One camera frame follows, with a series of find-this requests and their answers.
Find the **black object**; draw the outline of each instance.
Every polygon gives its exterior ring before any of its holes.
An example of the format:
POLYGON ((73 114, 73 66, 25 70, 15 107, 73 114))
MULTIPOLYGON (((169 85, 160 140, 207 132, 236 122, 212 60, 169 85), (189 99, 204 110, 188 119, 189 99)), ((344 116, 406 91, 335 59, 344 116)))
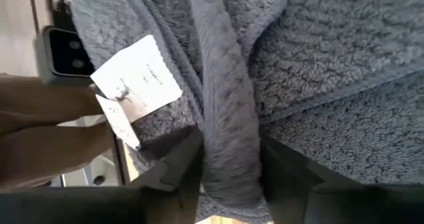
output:
POLYGON ((98 175, 97 177, 94 178, 93 184, 98 186, 98 185, 101 185, 102 183, 104 183, 105 180, 106 180, 106 178, 103 175, 98 175))
POLYGON ((268 136, 261 157, 274 223, 424 223, 424 186, 364 186, 268 136))
POLYGON ((138 158, 157 161, 167 155, 177 144, 180 144, 191 132, 192 127, 185 127, 178 132, 159 137, 156 140, 143 142, 137 152, 138 158))
MULTIPOLYGON (((186 127, 173 137, 181 142, 125 187, 1 194, 0 217, 12 224, 194 223, 203 135, 186 127)), ((271 137, 262 136, 261 145, 262 187, 276 224, 424 221, 423 186, 363 186, 271 137)))
POLYGON ((49 181, 47 181, 47 182, 45 182, 45 183, 43 183, 43 184, 39 185, 38 187, 50 187, 51 185, 52 185, 52 181, 51 181, 51 180, 49 180, 49 181))
POLYGON ((2 223, 194 223, 203 138, 199 129, 190 130, 179 145, 128 186, 0 194, 2 223))
POLYGON ((87 86, 94 72, 82 41, 72 22, 72 15, 64 0, 46 0, 52 26, 37 34, 36 50, 38 73, 49 85, 87 86))

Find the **gray towel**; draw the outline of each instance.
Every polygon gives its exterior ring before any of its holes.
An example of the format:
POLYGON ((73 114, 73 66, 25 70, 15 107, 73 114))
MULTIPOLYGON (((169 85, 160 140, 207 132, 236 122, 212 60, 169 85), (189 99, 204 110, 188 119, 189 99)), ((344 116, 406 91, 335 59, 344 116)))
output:
MULTIPOLYGON (((275 4, 240 1, 223 0, 223 3, 230 14, 242 54, 250 54, 248 66, 263 129, 304 155, 360 182, 423 183, 420 167, 424 165, 419 158, 423 156, 423 91, 408 83, 413 76, 402 77, 423 69, 424 0, 288 0, 284 13, 281 10, 285 0, 269 0, 277 1, 275 4), (269 12, 268 18, 279 17, 262 34, 260 29, 256 33, 251 32, 255 29, 246 29, 251 28, 250 25, 261 27, 257 24, 262 25, 262 29, 266 27, 271 20, 260 17, 259 11, 267 11, 268 5, 278 7, 269 12), (259 23, 253 22, 255 18, 259 18, 259 23), (254 42, 254 49, 250 51, 249 44, 254 42), (398 91, 405 92, 372 99, 385 86, 381 85, 390 81, 394 83, 389 84, 397 84, 398 91), (373 88, 374 93, 364 91, 368 88, 373 88), (367 106, 361 108, 364 104, 357 101, 337 103, 359 91, 364 91, 359 98, 370 100, 367 106), (411 99, 405 95, 414 95, 416 106, 396 103, 397 99, 411 99), (402 111, 396 113, 397 119, 387 119, 388 111, 375 108, 386 103, 398 106, 391 108, 392 113, 402 111), (374 107, 373 115, 366 117, 370 120, 366 125, 376 132, 361 134, 364 120, 352 119, 351 115, 361 116, 360 111, 370 110, 369 107, 374 107), (321 109, 322 115, 337 114, 339 118, 337 122, 322 118, 319 125, 310 125, 315 121, 310 115, 314 109, 321 109), (377 117, 383 117, 385 123, 379 123, 377 117), (402 130, 396 121, 402 121, 399 123, 404 124, 402 130), (332 129, 320 130, 327 126, 332 129), (350 130, 344 138, 339 136, 350 130), (399 144, 397 148, 380 148, 393 147, 396 143, 399 144), (350 149, 354 144, 359 148, 350 149), (370 147, 378 147, 380 152, 368 152, 369 158, 363 158, 370 147), (400 153, 403 162, 388 158, 392 152, 400 153), (343 166, 341 160, 351 164, 343 166)), ((102 65, 116 51, 152 33, 167 66, 182 87, 184 95, 180 100, 134 124, 142 140, 154 139, 187 124, 203 125, 203 100, 199 94, 201 54, 188 0, 142 0, 146 6, 144 12, 137 11, 140 6, 130 5, 128 0, 72 2, 79 35, 96 66, 102 65)), ((199 204, 202 205, 199 217, 211 214, 207 212, 209 209, 252 223, 269 217, 263 206, 256 211, 222 209, 203 196, 199 204)))
POLYGON ((226 207, 254 207, 262 197, 259 120, 247 53, 223 0, 190 2, 203 69, 204 189, 226 207))

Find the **textured towel fabric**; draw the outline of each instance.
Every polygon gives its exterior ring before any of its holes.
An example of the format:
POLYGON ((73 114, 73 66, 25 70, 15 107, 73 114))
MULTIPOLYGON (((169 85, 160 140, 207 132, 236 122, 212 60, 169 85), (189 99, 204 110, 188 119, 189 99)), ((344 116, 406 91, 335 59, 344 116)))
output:
MULTIPOLYGON (((274 14, 271 9, 265 10, 269 11, 266 15, 279 17, 262 34, 251 32, 256 29, 246 32, 245 28, 266 27, 261 24, 266 17, 258 16, 258 11, 273 4, 258 4, 258 10, 254 9, 255 3, 247 6, 238 1, 242 0, 223 3, 242 53, 250 54, 248 66, 256 109, 265 131, 364 183, 423 183, 420 167, 424 165, 422 158, 417 158, 423 156, 423 91, 417 85, 422 83, 422 76, 415 76, 423 69, 424 0, 288 0, 281 15, 278 9, 274 14), (243 41, 249 40, 247 37, 254 41, 258 36, 250 51, 248 44, 253 42, 243 41), (390 89, 398 92, 382 92, 388 84, 395 84, 390 89), (405 102, 412 97, 416 97, 415 105, 405 102), (364 127, 374 132, 366 132, 364 127), (399 154, 403 161, 396 162, 391 153, 399 154)), ((162 39, 158 42, 161 53, 184 95, 134 124, 142 140, 187 124, 202 126, 198 113, 203 101, 196 88, 201 81, 201 54, 187 0, 143 0, 153 19, 146 17, 149 13, 137 11, 140 6, 130 5, 128 0, 72 2, 79 35, 96 66, 145 34, 153 33, 156 40, 162 39), (179 46, 184 54, 178 52, 179 46), (181 62, 184 56, 191 66, 181 62), (193 82, 190 70, 199 76, 198 82, 193 82)), ((278 0, 276 5, 284 3, 278 0)), ((145 164, 139 166, 140 170, 146 168, 145 164)), ((256 211, 222 209, 205 196, 199 204, 199 217, 215 210, 213 213, 251 223, 269 218, 263 206, 256 211)))
POLYGON ((203 68, 204 188, 225 207, 254 207, 262 197, 259 120, 246 60, 223 0, 190 2, 203 68))

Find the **price tag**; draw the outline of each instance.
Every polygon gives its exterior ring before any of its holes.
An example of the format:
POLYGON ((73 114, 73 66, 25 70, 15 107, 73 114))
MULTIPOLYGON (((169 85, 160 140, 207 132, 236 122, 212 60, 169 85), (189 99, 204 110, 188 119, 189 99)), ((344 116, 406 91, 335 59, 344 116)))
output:
POLYGON ((130 122, 182 95, 152 35, 116 53, 91 78, 108 99, 121 104, 130 122))
POLYGON ((96 98, 116 136, 131 148, 136 149, 140 145, 140 141, 121 105, 100 95, 96 95, 96 98))

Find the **towel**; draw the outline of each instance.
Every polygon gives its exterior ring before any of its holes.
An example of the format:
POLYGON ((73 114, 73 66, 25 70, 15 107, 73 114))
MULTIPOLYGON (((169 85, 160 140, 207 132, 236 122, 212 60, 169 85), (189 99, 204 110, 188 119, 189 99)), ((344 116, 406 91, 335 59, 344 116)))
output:
POLYGON ((223 0, 190 2, 203 70, 204 189, 224 206, 254 207, 262 197, 259 120, 246 51, 223 0))
MULTIPOLYGON (((204 126, 204 52, 192 0, 71 1, 95 66, 153 34, 183 90, 181 99, 134 124, 141 141, 186 125, 204 126)), ((423 69, 422 1, 222 0, 247 61, 261 129, 359 182, 423 183, 423 90, 417 85, 423 69), (396 92, 384 93, 387 85, 396 92), (386 95, 377 99, 376 94, 386 95)), ((138 166, 148 168, 145 162, 138 166)), ((200 219, 214 213, 250 223, 269 219, 263 203, 253 210, 223 208, 244 206, 208 191, 199 202, 200 219)), ((252 195, 248 203, 258 200, 252 195)))

